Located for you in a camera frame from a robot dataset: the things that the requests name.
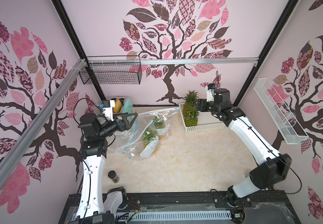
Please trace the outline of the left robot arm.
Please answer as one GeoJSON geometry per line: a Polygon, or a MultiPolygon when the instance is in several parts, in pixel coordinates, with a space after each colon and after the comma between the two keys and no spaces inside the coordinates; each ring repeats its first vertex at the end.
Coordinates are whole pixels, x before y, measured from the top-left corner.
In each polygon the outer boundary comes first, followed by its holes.
{"type": "Polygon", "coordinates": [[[103,172],[107,158],[107,137],[111,137],[116,131],[129,130],[137,117],[137,113],[122,113],[108,120],[102,114],[87,113],[80,118],[79,127],[83,134],[79,154],[84,175],[80,203],[72,223],[114,224],[118,209],[127,206],[124,187],[111,189],[103,196],[103,172]],[[104,123],[100,122],[101,118],[105,119],[104,123]]]}

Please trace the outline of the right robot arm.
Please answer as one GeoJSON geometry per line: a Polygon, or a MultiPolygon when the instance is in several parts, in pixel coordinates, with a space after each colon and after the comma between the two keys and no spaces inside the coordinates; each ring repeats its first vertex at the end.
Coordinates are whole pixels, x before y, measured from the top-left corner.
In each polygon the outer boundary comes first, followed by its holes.
{"type": "Polygon", "coordinates": [[[206,98],[197,100],[197,110],[210,112],[236,133],[257,164],[243,181],[228,188],[227,201],[236,202],[285,180],[291,167],[291,157],[282,155],[260,135],[245,113],[231,103],[228,89],[209,84],[205,90],[206,98]]]}

